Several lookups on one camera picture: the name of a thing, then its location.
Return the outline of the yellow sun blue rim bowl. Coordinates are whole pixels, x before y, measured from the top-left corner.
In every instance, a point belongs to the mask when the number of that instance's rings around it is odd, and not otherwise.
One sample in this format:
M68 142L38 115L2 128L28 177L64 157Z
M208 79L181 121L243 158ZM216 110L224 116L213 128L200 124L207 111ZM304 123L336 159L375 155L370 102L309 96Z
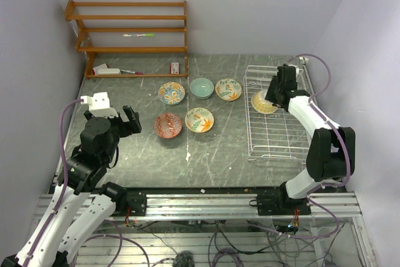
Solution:
M270 101L266 100L267 90L260 90L251 98L252 107L261 114L273 114L278 108Z

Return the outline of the red patterned bowl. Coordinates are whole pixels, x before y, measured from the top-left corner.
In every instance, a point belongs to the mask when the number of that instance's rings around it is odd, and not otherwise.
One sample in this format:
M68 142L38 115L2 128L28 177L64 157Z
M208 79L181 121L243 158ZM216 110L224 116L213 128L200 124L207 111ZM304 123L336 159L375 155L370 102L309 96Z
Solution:
M173 139L181 133L182 126L182 119L177 114L163 113L155 119L153 129L160 138Z

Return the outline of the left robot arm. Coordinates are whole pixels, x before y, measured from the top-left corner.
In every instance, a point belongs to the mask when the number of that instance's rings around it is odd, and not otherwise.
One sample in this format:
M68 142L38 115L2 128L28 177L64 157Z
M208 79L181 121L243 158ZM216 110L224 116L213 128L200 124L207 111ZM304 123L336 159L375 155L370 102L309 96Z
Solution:
M128 192L108 182L80 217L75 217L108 169L115 167L121 138L141 132L139 114L123 106L128 120L119 113L96 116L90 110L81 132L81 143L63 160L63 171L50 205L32 236L17 253L4 258L2 266L71 266L79 248L109 216L127 209Z

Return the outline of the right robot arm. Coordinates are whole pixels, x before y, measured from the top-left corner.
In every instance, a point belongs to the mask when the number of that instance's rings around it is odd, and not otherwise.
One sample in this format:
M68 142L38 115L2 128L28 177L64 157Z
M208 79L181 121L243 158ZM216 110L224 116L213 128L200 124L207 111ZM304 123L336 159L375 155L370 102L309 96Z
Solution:
M355 170L355 131L323 113L297 84L297 68L284 64L272 77L265 100L294 116L311 136L306 168L283 183L276 209L289 214L306 197L325 187L342 187Z

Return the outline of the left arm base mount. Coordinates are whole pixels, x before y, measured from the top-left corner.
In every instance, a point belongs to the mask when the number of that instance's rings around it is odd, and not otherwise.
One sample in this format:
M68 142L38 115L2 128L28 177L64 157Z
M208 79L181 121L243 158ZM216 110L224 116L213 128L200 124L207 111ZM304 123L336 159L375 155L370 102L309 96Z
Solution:
M148 199L140 191L125 191L118 197L116 202L117 216L145 216Z

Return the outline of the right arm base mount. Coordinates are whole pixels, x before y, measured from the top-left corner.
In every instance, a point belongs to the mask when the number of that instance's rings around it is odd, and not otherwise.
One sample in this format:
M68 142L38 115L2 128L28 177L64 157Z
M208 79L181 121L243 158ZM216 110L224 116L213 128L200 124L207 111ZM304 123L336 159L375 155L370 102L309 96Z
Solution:
M259 216L310 215L311 209L306 198L292 199L281 192L258 194L249 201L250 207L256 208Z

